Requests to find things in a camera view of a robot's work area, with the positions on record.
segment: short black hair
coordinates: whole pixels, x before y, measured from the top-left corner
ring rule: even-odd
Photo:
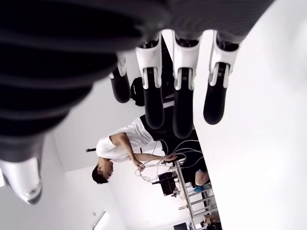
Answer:
[[[107,179],[102,175],[102,172],[98,171],[98,165],[92,172],[92,178],[97,184],[108,183]]]

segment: robotic hand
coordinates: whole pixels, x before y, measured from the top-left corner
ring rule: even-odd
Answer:
[[[32,0],[0,2],[0,168],[6,185],[39,201],[45,134],[110,76],[115,98],[130,98],[122,51],[136,48],[146,120],[164,122],[161,30],[172,29],[173,128],[192,130],[201,35],[213,29],[204,118],[217,124],[241,42],[273,0]]]

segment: person in background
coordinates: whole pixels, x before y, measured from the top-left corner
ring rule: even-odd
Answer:
[[[166,154],[170,154],[175,150],[178,144],[184,140],[198,140],[195,130],[186,139],[177,138],[173,132],[173,106],[165,108],[165,121],[161,128],[151,129],[146,123],[145,115],[138,117],[130,125],[118,129],[105,138],[99,140],[96,146],[96,153],[98,156],[98,163],[93,170],[92,178],[98,184],[108,182],[108,179],[113,173],[113,162],[131,161],[140,171],[144,170],[142,162],[150,160],[161,160],[165,156],[156,156],[149,153],[140,153],[140,148],[150,144],[154,141],[161,141],[162,149]],[[186,142],[180,145],[180,148],[193,148],[201,150],[199,142]],[[187,157],[184,166],[187,164],[194,164],[200,156],[192,152]],[[177,156],[168,156],[165,161],[174,161]],[[183,170],[185,182],[192,180],[196,185],[203,185],[209,180],[209,175],[206,169],[204,159],[189,169]]]

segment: metal frame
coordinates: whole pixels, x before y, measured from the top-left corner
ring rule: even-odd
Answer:
[[[206,209],[209,209],[209,208],[210,208],[209,206],[206,206],[206,207],[204,207],[203,209],[194,211],[192,206],[195,205],[195,204],[198,204],[198,203],[201,203],[201,202],[210,200],[211,198],[214,197],[214,195],[209,196],[209,197],[206,197],[206,198],[201,199],[201,200],[198,200],[198,201],[195,201],[195,202],[191,202],[191,201],[190,201],[190,197],[192,197],[192,196],[194,196],[194,195],[196,195],[196,194],[205,193],[206,191],[208,191],[208,190],[211,189],[211,188],[204,189],[204,190],[202,190],[202,191],[200,191],[200,192],[193,193],[193,194],[189,195],[188,190],[187,190],[187,187],[186,187],[186,184],[185,184],[184,179],[183,179],[182,171],[181,171],[181,169],[180,169],[180,164],[179,164],[178,161],[175,161],[175,167],[176,167],[176,172],[177,172],[178,182],[179,182],[179,185],[180,185],[180,188],[181,188],[181,192],[183,193],[184,198],[185,198],[185,200],[186,200],[186,202],[187,202],[187,205],[186,205],[186,206],[183,206],[183,207],[180,207],[179,210],[182,210],[182,209],[187,208],[188,211],[189,211],[189,217],[190,217],[190,220],[191,220],[191,222],[192,222],[192,224],[193,224],[194,230],[204,230],[204,229],[206,229],[207,227],[202,227],[202,228],[199,228],[199,229],[196,228],[196,225],[195,225],[195,223],[194,223],[194,218],[200,217],[200,216],[203,216],[203,215],[207,215],[207,214],[209,214],[209,213],[211,213],[211,212],[217,211],[217,208],[213,208],[213,209],[210,209],[210,210],[207,210],[207,211],[206,211]]]

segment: white t-shirt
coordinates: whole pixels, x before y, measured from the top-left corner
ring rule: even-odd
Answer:
[[[137,118],[130,125],[120,128],[106,138],[100,139],[96,146],[98,157],[111,159],[112,161],[129,160],[127,151],[125,151],[122,146],[116,147],[110,140],[110,136],[117,133],[127,133],[134,153],[140,153],[140,148],[154,141],[153,137],[145,129],[141,119]]]

